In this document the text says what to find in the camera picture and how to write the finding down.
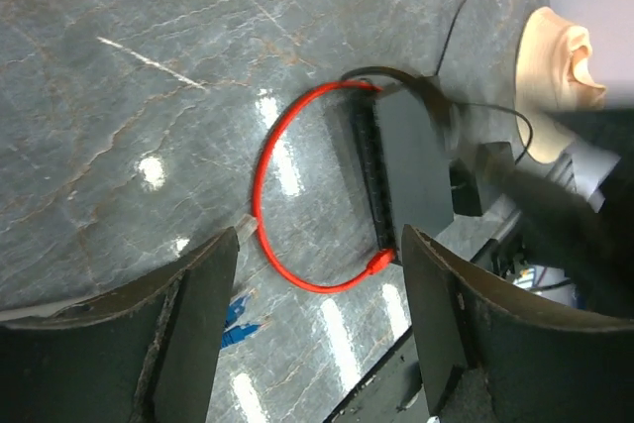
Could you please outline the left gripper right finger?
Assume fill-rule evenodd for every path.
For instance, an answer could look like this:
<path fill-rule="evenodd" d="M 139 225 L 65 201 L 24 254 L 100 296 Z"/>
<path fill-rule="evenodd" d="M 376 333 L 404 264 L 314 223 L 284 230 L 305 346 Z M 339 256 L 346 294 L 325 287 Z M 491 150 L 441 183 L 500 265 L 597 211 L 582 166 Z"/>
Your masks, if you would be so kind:
<path fill-rule="evenodd" d="M 523 290 L 405 227 L 429 412 L 444 422 L 629 422 L 633 324 Z"/>

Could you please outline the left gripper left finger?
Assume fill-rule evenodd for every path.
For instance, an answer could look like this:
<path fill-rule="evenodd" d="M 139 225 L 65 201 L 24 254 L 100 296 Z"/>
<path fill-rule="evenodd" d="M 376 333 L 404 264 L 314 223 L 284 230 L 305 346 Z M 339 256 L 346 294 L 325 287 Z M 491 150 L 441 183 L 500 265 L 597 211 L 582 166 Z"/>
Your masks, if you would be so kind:
<path fill-rule="evenodd" d="M 202 422 L 239 239 L 223 230 L 108 292 L 1 315 L 5 422 Z"/>

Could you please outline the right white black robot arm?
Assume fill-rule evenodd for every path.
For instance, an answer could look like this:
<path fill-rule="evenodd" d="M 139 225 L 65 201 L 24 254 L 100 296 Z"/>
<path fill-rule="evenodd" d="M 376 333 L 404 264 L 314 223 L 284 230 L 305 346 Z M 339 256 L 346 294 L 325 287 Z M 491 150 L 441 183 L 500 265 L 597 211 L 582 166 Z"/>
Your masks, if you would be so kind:
<path fill-rule="evenodd" d="M 485 152 L 460 133 L 456 156 L 467 169 L 506 195 L 535 231 L 550 265 L 562 268 L 588 305 L 606 315 L 633 316 L 633 111 L 545 110 L 555 124 L 591 146 L 618 155 L 599 186 L 593 209 L 580 195 Z"/>

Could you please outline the black network switch box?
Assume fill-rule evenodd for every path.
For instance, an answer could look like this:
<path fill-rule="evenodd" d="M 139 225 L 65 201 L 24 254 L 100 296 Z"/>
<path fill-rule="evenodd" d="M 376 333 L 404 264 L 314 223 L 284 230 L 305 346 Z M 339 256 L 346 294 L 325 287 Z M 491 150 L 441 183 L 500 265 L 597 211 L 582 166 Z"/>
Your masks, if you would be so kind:
<path fill-rule="evenodd" d="M 398 264 L 404 226 L 435 237 L 453 223 L 449 162 L 426 108 L 403 89 L 356 91 L 351 126 L 377 244 Z"/>

